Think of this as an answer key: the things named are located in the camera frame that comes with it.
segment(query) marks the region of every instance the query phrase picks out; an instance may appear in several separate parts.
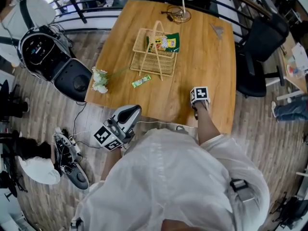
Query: person's leg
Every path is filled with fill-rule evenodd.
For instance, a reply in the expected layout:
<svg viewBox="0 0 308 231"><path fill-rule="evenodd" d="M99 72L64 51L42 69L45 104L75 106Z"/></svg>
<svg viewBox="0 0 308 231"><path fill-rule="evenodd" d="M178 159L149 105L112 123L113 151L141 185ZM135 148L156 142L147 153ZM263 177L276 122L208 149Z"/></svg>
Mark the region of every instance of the person's leg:
<svg viewBox="0 0 308 231"><path fill-rule="evenodd" d="M308 118L301 114L287 114L287 115L280 115L277 116L277 121L307 121Z"/></svg>
<svg viewBox="0 0 308 231"><path fill-rule="evenodd" d="M202 102L196 102L194 106L198 112L198 139L199 145L220 135L211 117Z"/></svg>
<svg viewBox="0 0 308 231"><path fill-rule="evenodd" d="M305 114L307 113L307 101L300 100L288 103L283 106L276 106L274 108L275 116L290 115L290 114Z"/></svg>
<svg viewBox="0 0 308 231"><path fill-rule="evenodd" d="M308 95L304 94L301 96L295 96L293 98L290 98L292 100L292 102L297 102L297 101L308 101Z"/></svg>

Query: white flower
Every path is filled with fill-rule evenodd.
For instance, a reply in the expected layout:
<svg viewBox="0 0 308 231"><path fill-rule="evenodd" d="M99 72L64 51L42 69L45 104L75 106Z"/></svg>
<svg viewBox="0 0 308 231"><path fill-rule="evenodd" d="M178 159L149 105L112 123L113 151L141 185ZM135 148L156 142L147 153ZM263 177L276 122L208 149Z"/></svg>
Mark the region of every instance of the white flower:
<svg viewBox="0 0 308 231"><path fill-rule="evenodd" d="M100 82L100 81L102 80L102 77L101 77L101 75L99 74L99 72L94 71L94 73L93 73L93 79L94 79L95 82Z"/></svg>
<svg viewBox="0 0 308 231"><path fill-rule="evenodd" d="M98 86L97 91L99 91L100 93L106 93L108 92L108 89L106 88L106 86Z"/></svg>

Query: buckle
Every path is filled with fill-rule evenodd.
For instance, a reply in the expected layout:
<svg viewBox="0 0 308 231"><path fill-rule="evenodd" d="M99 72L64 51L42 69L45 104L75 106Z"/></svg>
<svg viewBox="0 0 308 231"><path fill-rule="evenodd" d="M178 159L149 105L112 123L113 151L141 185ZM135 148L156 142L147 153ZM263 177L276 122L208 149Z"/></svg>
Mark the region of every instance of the buckle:
<svg viewBox="0 0 308 231"><path fill-rule="evenodd" d="M238 194L240 200L245 203L247 201L255 199L249 190L248 184L245 180L232 179L230 186Z"/></svg>

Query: cable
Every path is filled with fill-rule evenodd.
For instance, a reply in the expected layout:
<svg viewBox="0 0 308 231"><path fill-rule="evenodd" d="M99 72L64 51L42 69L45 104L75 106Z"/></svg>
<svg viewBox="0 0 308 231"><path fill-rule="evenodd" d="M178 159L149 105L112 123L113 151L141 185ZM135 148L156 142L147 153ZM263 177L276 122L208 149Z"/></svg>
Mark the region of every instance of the cable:
<svg viewBox="0 0 308 231"><path fill-rule="evenodd" d="M13 37L12 37L12 35L11 35L11 32L4 26L4 24L3 24L3 22L2 22L2 20L0 19L0 22L1 22L1 25L2 25L2 27L9 33L9 35L10 35L10 38L11 38L11 41L12 41L12 46L14 46L14 48L17 50L17 52L18 52L18 48L14 45L14 43L13 43Z"/></svg>
<svg viewBox="0 0 308 231"><path fill-rule="evenodd" d="M78 156L81 156L81 160L78 162L78 164L83 160L83 156L82 155L78 155Z"/></svg>
<svg viewBox="0 0 308 231"><path fill-rule="evenodd" d="M179 8L180 10L178 12L170 12L171 9L174 9L174 8ZM189 14L189 19L185 22L188 22L190 21L191 17L192 17L192 14L188 11L188 10L185 10L186 13ZM172 21L176 24L181 24L181 23L185 23L183 21L181 21L181 17L182 17L182 13L183 13L183 10L180 6L174 6L174 5L169 5L167 7L167 11L161 11L161 13L166 13L168 16L167 17L171 17Z"/></svg>
<svg viewBox="0 0 308 231"><path fill-rule="evenodd" d="M143 123L164 123L164 124L170 124L170 125L178 125L178 126L184 126L184 127L188 127L188 128L195 128L195 127L190 127L190 126L187 126L187 125L182 125L182 124L179 124L179 123L170 123L170 122L162 122L162 121L138 121L137 123L140 123L140 122L143 122Z"/></svg>
<svg viewBox="0 0 308 231"><path fill-rule="evenodd" d="M77 101L76 101L76 104L79 105L79 106L84 106L85 105L85 103L79 104Z"/></svg>
<svg viewBox="0 0 308 231"><path fill-rule="evenodd" d="M71 39L69 39L69 38L67 37L67 35L65 34L65 30L64 30L63 26L61 26L59 23L50 25L50 27L52 27L52 26L54 26L55 28L57 28L57 29L59 30L59 33L61 33L61 34L66 38L66 40L67 40L68 42L71 43L72 47L74 46L74 42L73 42Z"/></svg>
<svg viewBox="0 0 308 231"><path fill-rule="evenodd" d="M91 130L88 130L88 131L82 131L82 132L79 132L79 133L76 133L75 134L75 136L76 135L78 135L78 134L80 134L80 133L87 133L87 132L91 132Z"/></svg>
<svg viewBox="0 0 308 231"><path fill-rule="evenodd" d="M84 144L84 145L88 146L89 148L95 148L95 149L101 149L101 148L102 148L102 147L94 147L94 146L89 146L87 143L82 142L82 141L77 141L76 143L82 143L82 144Z"/></svg>
<svg viewBox="0 0 308 231"><path fill-rule="evenodd" d="M83 110L85 109L86 105L87 105L87 103L85 103L85 104L83 105L82 110L77 114L77 116L76 116L75 119L74 119L74 127L73 127L73 136L72 136L72 138L74 138L74 137L75 137L75 134L76 134L76 119L77 119L78 116L83 112Z"/></svg>

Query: snack package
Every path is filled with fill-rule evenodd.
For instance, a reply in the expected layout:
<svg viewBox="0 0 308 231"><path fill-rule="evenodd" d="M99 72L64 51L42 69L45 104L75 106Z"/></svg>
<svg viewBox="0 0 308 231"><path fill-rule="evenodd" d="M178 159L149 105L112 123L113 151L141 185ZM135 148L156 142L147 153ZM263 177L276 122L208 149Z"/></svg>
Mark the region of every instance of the snack package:
<svg viewBox="0 0 308 231"><path fill-rule="evenodd" d="M155 43L159 51L179 52L180 51L180 35L179 33L167 34L155 37ZM146 45L149 44L149 37L146 37ZM153 45L150 45L149 52L154 53Z"/></svg>
<svg viewBox="0 0 308 231"><path fill-rule="evenodd" d="M145 81L148 81L150 80L151 77L149 75L146 75L145 77L141 78L141 79L138 79L136 81L134 81L132 83L133 87L136 88L137 86L140 86L141 84L143 84Z"/></svg>

